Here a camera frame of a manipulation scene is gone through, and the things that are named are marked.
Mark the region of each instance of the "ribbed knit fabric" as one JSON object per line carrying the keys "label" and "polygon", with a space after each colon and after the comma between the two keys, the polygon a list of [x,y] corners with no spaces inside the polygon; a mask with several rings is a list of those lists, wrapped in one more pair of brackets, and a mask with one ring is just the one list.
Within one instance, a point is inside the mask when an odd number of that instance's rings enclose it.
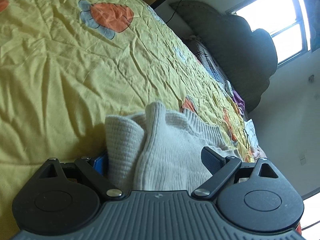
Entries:
{"label": "ribbed knit fabric", "polygon": [[201,162],[208,146],[221,156],[241,158],[224,143],[219,127],[202,122],[188,109],[183,113],[151,103],[145,113],[108,115],[105,121],[109,180],[128,192],[188,190],[211,177]]}

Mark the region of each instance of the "window pane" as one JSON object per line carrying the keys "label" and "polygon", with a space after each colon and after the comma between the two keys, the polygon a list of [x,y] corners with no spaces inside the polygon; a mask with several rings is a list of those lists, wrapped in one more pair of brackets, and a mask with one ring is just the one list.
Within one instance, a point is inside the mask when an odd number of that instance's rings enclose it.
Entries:
{"label": "window pane", "polygon": [[252,31],[261,28],[269,33],[280,31],[296,20],[292,0],[256,0],[236,14],[247,20]]}
{"label": "window pane", "polygon": [[320,193],[304,200],[303,203],[304,212],[300,220],[301,228],[308,227],[320,221]]}
{"label": "window pane", "polygon": [[302,236],[306,240],[319,240],[320,239],[320,223],[311,228],[302,231]]}
{"label": "window pane", "polygon": [[273,42],[276,46],[278,63],[298,53],[302,50],[300,24],[273,37]]}

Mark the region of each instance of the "bed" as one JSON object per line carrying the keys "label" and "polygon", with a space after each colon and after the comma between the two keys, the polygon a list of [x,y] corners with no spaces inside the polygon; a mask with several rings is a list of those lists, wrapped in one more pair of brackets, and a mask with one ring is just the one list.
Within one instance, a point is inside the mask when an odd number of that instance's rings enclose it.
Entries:
{"label": "bed", "polygon": [[46,159],[103,152],[106,114],[157,100],[178,111],[186,98],[252,161],[235,103],[142,0],[0,0],[0,239],[17,232],[12,199]]}

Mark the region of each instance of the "scalloped headboard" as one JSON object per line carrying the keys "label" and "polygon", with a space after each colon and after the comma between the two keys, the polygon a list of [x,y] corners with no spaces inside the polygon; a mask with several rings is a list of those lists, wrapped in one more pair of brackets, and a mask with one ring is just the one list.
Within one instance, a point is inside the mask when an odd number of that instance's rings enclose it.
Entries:
{"label": "scalloped headboard", "polygon": [[245,101],[247,111],[255,109],[278,66],[270,34],[262,29],[252,32],[244,18],[222,15],[203,2],[182,1],[177,13],[201,37]]}

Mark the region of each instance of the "orange petal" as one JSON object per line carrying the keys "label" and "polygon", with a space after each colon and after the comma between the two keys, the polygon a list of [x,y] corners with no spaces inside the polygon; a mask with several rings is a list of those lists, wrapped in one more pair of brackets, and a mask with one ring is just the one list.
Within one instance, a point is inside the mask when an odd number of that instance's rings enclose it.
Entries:
{"label": "orange petal", "polygon": [[117,33],[129,27],[134,15],[128,6],[114,3],[95,3],[90,12],[96,23]]}
{"label": "orange petal", "polygon": [[9,5],[8,0],[0,0],[0,12],[6,9],[8,5]]}

